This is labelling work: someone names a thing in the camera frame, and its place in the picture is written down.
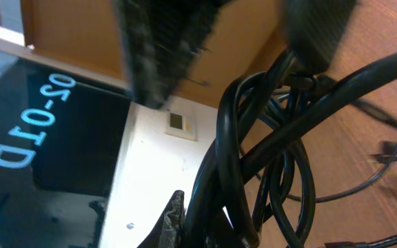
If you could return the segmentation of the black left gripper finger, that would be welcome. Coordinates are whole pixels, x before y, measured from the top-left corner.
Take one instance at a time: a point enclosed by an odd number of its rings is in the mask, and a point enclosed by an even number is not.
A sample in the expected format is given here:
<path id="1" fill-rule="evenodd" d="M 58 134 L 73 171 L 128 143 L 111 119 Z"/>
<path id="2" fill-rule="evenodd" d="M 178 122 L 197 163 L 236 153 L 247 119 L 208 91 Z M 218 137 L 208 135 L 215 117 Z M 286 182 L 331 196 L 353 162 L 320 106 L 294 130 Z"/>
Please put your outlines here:
<path id="1" fill-rule="evenodd" d="M 138 248 L 177 248 L 185 220 L 184 191 L 176 190 L 155 226 Z"/>

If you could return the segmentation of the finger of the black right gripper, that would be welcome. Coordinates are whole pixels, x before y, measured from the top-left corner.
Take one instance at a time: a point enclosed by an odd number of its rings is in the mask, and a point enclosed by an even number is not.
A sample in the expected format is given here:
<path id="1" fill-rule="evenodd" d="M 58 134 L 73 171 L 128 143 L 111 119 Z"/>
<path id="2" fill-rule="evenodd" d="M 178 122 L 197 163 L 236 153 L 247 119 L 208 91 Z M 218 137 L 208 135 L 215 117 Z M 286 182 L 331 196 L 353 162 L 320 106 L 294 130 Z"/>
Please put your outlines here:
<path id="1" fill-rule="evenodd" d="M 160 109 L 212 32 L 226 0 L 115 0 L 134 102 Z"/>
<path id="2" fill-rule="evenodd" d="M 326 72 L 357 0 L 287 0 L 283 2 L 284 37 L 304 70 Z"/>

